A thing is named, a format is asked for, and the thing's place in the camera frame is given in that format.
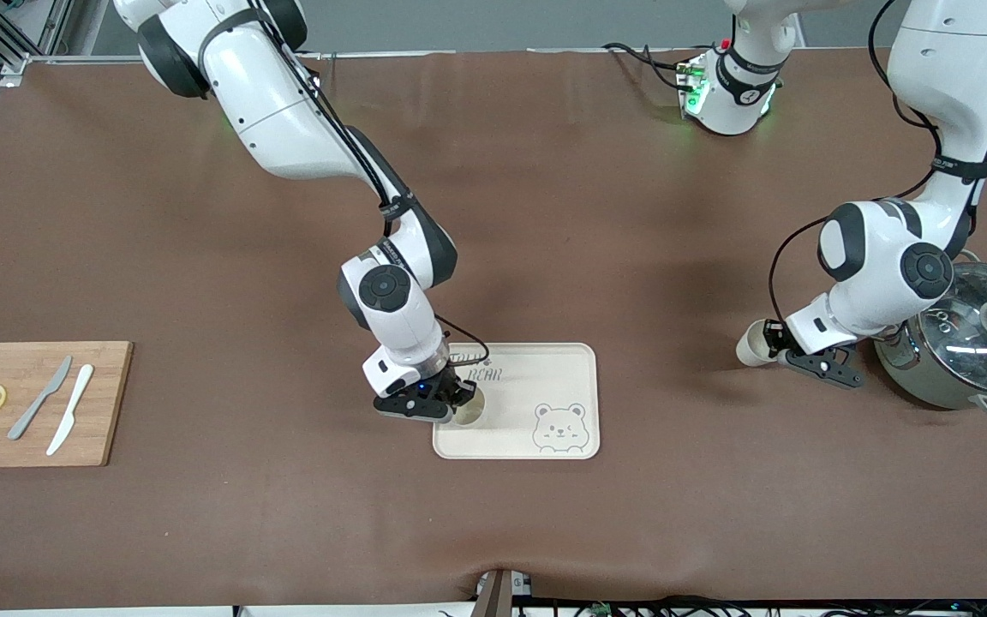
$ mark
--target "white robotic arm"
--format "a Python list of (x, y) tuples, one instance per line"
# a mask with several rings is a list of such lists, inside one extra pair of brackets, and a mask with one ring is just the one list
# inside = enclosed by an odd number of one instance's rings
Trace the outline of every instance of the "white robotic arm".
[(940, 152), (912, 201), (843, 204), (820, 231), (827, 293), (778, 321), (753, 324), (738, 356), (780, 361), (838, 386), (858, 386), (834, 349), (899, 325), (951, 285), (987, 177), (987, 1), (912, 0), (890, 52), (889, 85), (939, 130)]
[(724, 0), (733, 12), (729, 46), (710, 48), (678, 75), (687, 117), (710, 132), (739, 135), (768, 112), (775, 79), (794, 50), (795, 13), (841, 7), (854, 0)]
[(297, 0), (169, 1), (114, 0), (157, 81), (183, 97), (214, 94), (247, 151), (273, 175), (353, 176), (380, 196), (385, 235), (344, 263), (338, 292), (380, 341), (364, 363), (376, 409), (450, 421), (475, 384), (459, 379), (447, 361), (423, 290), (451, 277), (455, 245), (372, 141), (340, 122), (318, 75), (291, 52), (307, 34)]

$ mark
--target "brown tablecloth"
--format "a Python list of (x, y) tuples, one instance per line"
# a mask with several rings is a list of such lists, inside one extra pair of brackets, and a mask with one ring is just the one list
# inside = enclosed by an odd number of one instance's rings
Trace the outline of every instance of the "brown tablecloth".
[[(379, 237), (360, 181), (262, 171), (213, 102), (134, 66), (0, 92), (0, 340), (127, 339), (110, 464), (0, 470), (0, 608), (537, 594), (987, 597), (987, 416), (740, 368), (779, 241), (910, 186), (928, 135), (865, 51), (800, 51), (756, 132), (682, 122), (601, 54), (353, 59), (326, 75), (458, 243), (430, 294), (489, 340), (599, 361), (580, 462), (446, 461), (372, 410), (334, 279)], [(784, 309), (828, 288), (814, 234)], [(987, 187), (971, 249), (987, 259)]]

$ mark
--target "stainless steel pot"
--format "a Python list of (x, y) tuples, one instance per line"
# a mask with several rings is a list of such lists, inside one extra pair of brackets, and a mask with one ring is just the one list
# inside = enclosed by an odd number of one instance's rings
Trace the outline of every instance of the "stainless steel pot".
[(956, 262), (947, 294), (875, 341), (890, 378), (922, 401), (987, 411), (987, 263)]

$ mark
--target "wooden cutting board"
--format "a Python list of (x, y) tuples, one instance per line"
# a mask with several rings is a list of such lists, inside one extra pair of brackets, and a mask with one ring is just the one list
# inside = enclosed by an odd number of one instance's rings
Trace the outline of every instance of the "wooden cutting board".
[[(8, 439), (10, 427), (44, 390), (66, 356), (72, 356), (72, 361), (63, 385), (40, 406), (20, 439)], [(0, 343), (0, 386), (7, 391), (7, 402), (0, 409), (0, 466), (105, 464), (130, 358), (132, 344), (122, 340)], [(55, 454), (46, 456), (82, 364), (93, 364), (93, 377), (75, 407), (75, 428)]]

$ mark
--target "white plastic knife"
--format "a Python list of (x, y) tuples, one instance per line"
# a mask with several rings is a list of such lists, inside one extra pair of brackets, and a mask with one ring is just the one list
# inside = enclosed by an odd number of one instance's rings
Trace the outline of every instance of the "white plastic knife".
[(56, 429), (56, 436), (51, 438), (51, 444), (48, 446), (48, 452), (45, 452), (47, 456), (51, 456), (56, 453), (56, 450), (63, 445), (63, 441), (67, 439), (68, 434), (71, 433), (71, 429), (75, 426), (75, 407), (79, 404), (79, 398), (82, 398), (82, 392), (86, 391), (87, 383), (90, 383), (90, 376), (93, 375), (93, 364), (82, 364), (82, 368), (79, 368), (79, 376), (75, 378), (75, 389), (71, 391), (71, 400), (67, 402), (67, 410), (63, 412), (63, 419), (59, 421), (59, 428)]

